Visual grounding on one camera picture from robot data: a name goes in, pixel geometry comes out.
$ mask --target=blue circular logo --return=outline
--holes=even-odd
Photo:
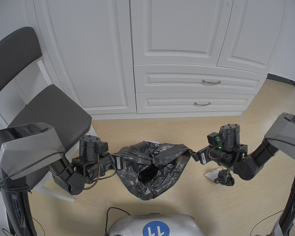
[[[143,236],[169,236],[170,229],[164,222],[152,221],[144,226],[142,234]]]

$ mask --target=chair backrest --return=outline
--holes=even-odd
[[[33,28],[20,28],[0,41],[0,91],[30,63],[42,56]]]

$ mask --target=white logo symbol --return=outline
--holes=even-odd
[[[157,230],[158,230],[158,236],[162,236],[163,234],[165,234],[164,232],[161,233],[160,226],[157,226]],[[148,236],[155,236],[155,233],[152,234],[150,227],[148,227]]]

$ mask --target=chair seat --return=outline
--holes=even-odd
[[[8,127],[44,122],[54,127],[65,151],[68,152],[91,126],[91,116],[55,85],[36,95]],[[48,172],[42,168],[28,176],[32,189]]]

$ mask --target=drawer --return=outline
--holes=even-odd
[[[136,105],[137,113],[244,111],[253,98],[249,94],[136,93]]]
[[[256,95],[266,75],[218,66],[134,65],[137,93],[211,92]]]

